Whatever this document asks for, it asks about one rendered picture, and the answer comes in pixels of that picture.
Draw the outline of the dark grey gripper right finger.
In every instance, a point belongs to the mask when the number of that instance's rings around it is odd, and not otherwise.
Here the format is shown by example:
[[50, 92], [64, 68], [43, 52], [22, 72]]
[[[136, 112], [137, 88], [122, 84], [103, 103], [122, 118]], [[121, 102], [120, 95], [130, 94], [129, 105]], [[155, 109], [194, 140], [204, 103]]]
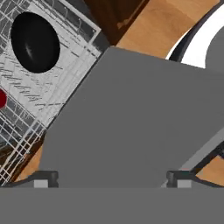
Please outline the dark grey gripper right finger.
[[224, 185], [200, 179], [190, 171], [168, 171], [166, 178], [166, 186], [168, 188], [192, 188], [197, 184], [214, 188], [224, 188]]

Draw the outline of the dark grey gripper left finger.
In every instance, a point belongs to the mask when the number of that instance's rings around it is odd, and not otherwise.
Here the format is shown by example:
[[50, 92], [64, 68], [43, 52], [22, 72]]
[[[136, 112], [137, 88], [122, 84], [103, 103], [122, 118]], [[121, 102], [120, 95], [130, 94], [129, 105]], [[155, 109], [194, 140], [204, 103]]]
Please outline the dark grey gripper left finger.
[[57, 171], [35, 171], [26, 179], [8, 183], [4, 188], [33, 187], [33, 188], [58, 188], [59, 173]]

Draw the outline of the grey dishwasher door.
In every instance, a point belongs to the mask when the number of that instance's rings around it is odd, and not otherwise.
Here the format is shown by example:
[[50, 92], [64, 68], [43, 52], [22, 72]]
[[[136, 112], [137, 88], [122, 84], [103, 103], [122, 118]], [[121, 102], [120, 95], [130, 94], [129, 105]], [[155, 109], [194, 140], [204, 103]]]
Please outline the grey dishwasher door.
[[159, 187], [223, 141], [223, 73], [110, 47], [46, 132], [39, 166], [62, 187]]

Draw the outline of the red cup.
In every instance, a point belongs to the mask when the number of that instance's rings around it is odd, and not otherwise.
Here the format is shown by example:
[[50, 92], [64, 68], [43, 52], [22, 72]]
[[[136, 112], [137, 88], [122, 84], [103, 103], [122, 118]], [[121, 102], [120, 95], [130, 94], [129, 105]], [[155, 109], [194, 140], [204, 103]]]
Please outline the red cup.
[[0, 89], [0, 109], [3, 108], [7, 101], [7, 95], [6, 93]]

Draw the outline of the black bowl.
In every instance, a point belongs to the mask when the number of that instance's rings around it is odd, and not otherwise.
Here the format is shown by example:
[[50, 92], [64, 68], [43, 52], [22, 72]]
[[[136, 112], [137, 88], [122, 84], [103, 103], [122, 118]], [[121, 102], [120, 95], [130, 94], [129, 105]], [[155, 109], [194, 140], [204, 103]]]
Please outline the black bowl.
[[58, 34], [45, 18], [36, 13], [27, 11], [16, 16], [10, 41], [17, 60], [29, 72], [47, 72], [59, 60]]

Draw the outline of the white round thing black rim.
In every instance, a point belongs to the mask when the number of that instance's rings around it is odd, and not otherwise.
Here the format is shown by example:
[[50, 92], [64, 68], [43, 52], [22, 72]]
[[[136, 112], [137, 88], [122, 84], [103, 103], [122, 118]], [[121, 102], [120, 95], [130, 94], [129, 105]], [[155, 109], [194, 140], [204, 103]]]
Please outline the white round thing black rim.
[[222, 28], [224, 28], [224, 0], [220, 0], [194, 26], [189, 28], [165, 58], [189, 66], [205, 68], [207, 50]]

